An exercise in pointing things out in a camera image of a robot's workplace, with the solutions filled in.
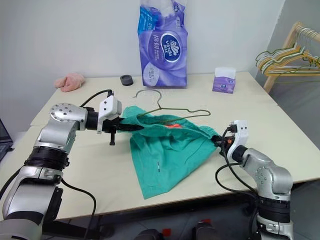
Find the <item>pink cloth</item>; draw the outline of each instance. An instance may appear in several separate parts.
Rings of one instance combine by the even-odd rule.
[[[81,87],[85,82],[84,76],[79,73],[68,73],[65,77],[55,80],[54,86],[60,88],[62,92],[70,92]]]

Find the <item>purple tissue package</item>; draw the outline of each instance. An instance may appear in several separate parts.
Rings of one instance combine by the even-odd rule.
[[[236,69],[233,67],[216,67],[212,91],[233,94],[236,86]]]
[[[187,85],[185,8],[181,1],[140,1],[138,37],[144,86]]]

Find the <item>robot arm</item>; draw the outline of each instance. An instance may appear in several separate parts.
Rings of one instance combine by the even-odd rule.
[[[41,239],[42,225],[56,219],[63,189],[57,187],[63,169],[69,165],[68,154],[76,131],[85,129],[111,133],[110,145],[115,144],[116,130],[136,131],[143,127],[121,124],[121,102],[112,94],[93,108],[70,103],[52,106],[47,125],[41,130],[33,151],[21,167],[3,207],[0,239]]]
[[[247,122],[231,123],[231,136],[226,137],[227,158],[236,161],[256,182],[258,194],[258,232],[253,239],[293,240],[293,222],[290,220],[290,195],[293,179],[289,171],[277,166],[261,152],[246,148]]]

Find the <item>wooden clothes rack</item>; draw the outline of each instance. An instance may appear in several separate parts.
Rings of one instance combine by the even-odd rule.
[[[297,35],[298,34],[302,34],[305,35],[306,37],[308,37],[306,35],[306,33],[304,32],[300,32],[299,29],[301,29],[302,27],[305,27],[301,22],[297,21],[295,24],[293,24],[291,31],[289,32],[288,36],[286,37],[286,40],[282,46],[283,49],[286,48],[290,48],[293,46],[293,44],[297,41]],[[320,33],[317,34],[316,36],[314,36],[312,38],[314,41],[319,42],[320,43]],[[275,80],[277,79],[278,76],[269,76],[263,86],[264,90],[269,93],[270,90],[272,89],[273,85],[275,84]]]

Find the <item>gray floor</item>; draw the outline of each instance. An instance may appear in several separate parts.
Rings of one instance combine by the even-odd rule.
[[[320,181],[305,184],[292,193],[291,218],[294,222],[295,240],[320,239]],[[248,236],[249,218],[242,214],[245,204],[208,210],[181,213],[119,224],[110,240],[132,240],[145,229],[171,229],[167,240],[190,240],[191,230],[198,221],[211,219],[219,233],[228,240],[245,240]],[[88,218],[73,219],[72,224],[86,227]],[[52,240],[64,240],[54,237]]]

